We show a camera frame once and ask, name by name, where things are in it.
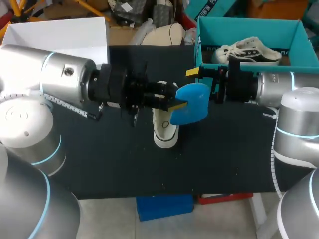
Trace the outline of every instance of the teal box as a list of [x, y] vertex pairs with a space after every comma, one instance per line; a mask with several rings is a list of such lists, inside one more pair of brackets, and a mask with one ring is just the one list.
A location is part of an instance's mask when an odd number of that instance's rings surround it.
[[[217, 69], [222, 64], [210, 64], [203, 58], [222, 45], [232, 45], [245, 38], [257, 36], [265, 46], [288, 55], [290, 65], [241, 65], [243, 71], [319, 73], [319, 61], [306, 31], [298, 20], [253, 18], [200, 17], [197, 24], [195, 65]], [[212, 79], [199, 79], [211, 86]]]
[[185, 12], [195, 21], [200, 16], [223, 17], [236, 0], [190, 0]]

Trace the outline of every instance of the yellow object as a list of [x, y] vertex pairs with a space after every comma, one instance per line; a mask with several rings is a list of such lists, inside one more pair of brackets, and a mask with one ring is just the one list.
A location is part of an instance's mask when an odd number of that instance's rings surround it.
[[168, 108], [168, 111], [177, 110], [177, 109], [183, 108], [183, 107], [185, 107], [185, 106], [187, 106], [187, 102], [184, 102], [184, 103], [179, 104], [179, 105], [177, 105], [177, 106], [169, 107], [169, 108]]
[[30, 12], [32, 9], [34, 9], [35, 7], [37, 7], [38, 5], [42, 4], [44, 2], [44, 0], [40, 0], [38, 1], [35, 5], [33, 5], [32, 7], [30, 7], [28, 10], [26, 10], [24, 13], [28, 13]]
[[24, 5], [26, 3], [26, 0], [21, 0], [20, 3], [19, 3], [19, 9], [20, 11], [24, 8]]
[[12, 7], [14, 15], [17, 17], [21, 16], [21, 11], [20, 11], [19, 5], [16, 2], [16, 0], [10, 0], [10, 5]]
[[78, 4], [80, 4], [82, 7], [88, 9], [90, 12], [94, 13], [95, 15], [104, 17], [106, 21], [111, 21], [107, 16], [105, 16], [103, 13], [97, 11], [96, 9], [92, 8], [86, 2], [83, 2], [81, 0], [74, 0], [74, 1], [77, 2]]
[[193, 76], [199, 74], [199, 67], [190, 69], [186, 71], [186, 76]]
[[[79, 3], [82, 7], [84, 7], [85, 9], [89, 10], [90, 12], [94, 13], [97, 16], [102, 16], [104, 17], [104, 19], [108, 22], [110, 22], [111, 20], [105, 16], [104, 14], [102, 14], [101, 12], [97, 11], [96, 9], [92, 8], [90, 5], [88, 5], [87, 3], [81, 1], [81, 0], [74, 0], [75, 2]], [[39, 2], [37, 2], [35, 5], [33, 5], [31, 8], [27, 9], [24, 11], [24, 13], [28, 13], [30, 12], [32, 9], [34, 9], [36, 6], [38, 6], [40, 3], [44, 2], [44, 0], [39, 0]], [[16, 17], [20, 17], [21, 16], [21, 11], [24, 9], [26, 4], [26, 0], [21, 0], [20, 4], [18, 4], [16, 2], [16, 0], [10, 0], [10, 6], [13, 10], [14, 16]], [[44, 19], [38, 18], [38, 17], [29, 17], [29, 19], [27, 20], [28, 22], [37, 22], [37, 21], [45, 21]], [[9, 24], [11, 24], [11, 22], [8, 22], [7, 25], [2, 28], [0, 30], [0, 39], [4, 37], [4, 34], [6, 32], [6, 29], [8, 28]]]

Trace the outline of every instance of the blue box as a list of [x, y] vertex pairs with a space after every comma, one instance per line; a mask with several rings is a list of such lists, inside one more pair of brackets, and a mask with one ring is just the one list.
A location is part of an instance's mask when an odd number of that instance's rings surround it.
[[194, 208], [192, 195], [136, 197], [140, 221], [191, 213]]
[[[257, 36], [265, 46], [288, 55], [289, 66], [241, 65], [243, 71], [253, 72], [304, 72], [319, 73], [319, 61], [308, 41], [306, 31], [298, 20], [273, 20], [252, 18], [200, 17], [197, 24], [195, 65], [217, 69], [222, 64], [204, 63], [203, 50], [232, 45], [245, 38]], [[211, 86], [210, 78], [199, 79]]]
[[185, 12], [195, 21], [200, 16], [223, 17], [235, 2], [236, 0], [191, 0]]

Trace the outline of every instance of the black and white sneaker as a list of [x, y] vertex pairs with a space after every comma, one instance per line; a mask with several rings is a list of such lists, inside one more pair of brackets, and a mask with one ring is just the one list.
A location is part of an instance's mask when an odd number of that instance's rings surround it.
[[242, 64], [278, 65], [281, 57], [279, 52], [266, 47], [253, 36], [218, 48], [212, 56], [212, 63], [228, 64], [230, 60], [236, 60]]

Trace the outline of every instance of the cable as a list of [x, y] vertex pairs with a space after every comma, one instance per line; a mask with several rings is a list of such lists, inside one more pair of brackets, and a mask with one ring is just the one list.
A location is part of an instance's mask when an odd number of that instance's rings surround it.
[[277, 118], [276, 118], [276, 125], [275, 125], [275, 130], [274, 130], [273, 141], [271, 143], [270, 169], [271, 169], [271, 175], [272, 175], [272, 178], [273, 178], [273, 183], [274, 183], [274, 187], [276, 189], [276, 193], [277, 193], [279, 198], [282, 198], [283, 195], [281, 194], [281, 191], [279, 189], [278, 182], [277, 182], [277, 177], [276, 177], [276, 172], [275, 172], [275, 150], [274, 150], [274, 144], [275, 144], [277, 123], [278, 123], [278, 115], [277, 115]]
[[60, 106], [66, 107], [67, 109], [72, 110], [72, 111], [80, 114], [81, 116], [83, 116], [85, 118], [88, 117], [88, 113], [86, 111], [80, 109], [80, 108], [77, 108], [77, 107], [75, 107], [75, 106], [73, 106], [73, 105], [71, 105], [69, 103], [66, 103], [65, 101], [60, 100], [60, 99], [58, 99], [58, 98], [56, 98], [54, 96], [51, 96], [51, 95], [48, 95], [48, 94], [43, 94], [43, 95], [44, 95], [44, 97], [47, 100], [49, 100], [51, 102], [54, 102], [54, 103], [56, 103], [56, 104], [58, 104]]
[[170, 38], [170, 43], [171, 43], [172, 46], [173, 46], [173, 42], [172, 42], [172, 40], [171, 40], [170, 30], [171, 30], [171, 27], [172, 27], [173, 25], [174, 25], [174, 24], [172, 24], [172, 25], [170, 26], [170, 28], [169, 28], [169, 38]]

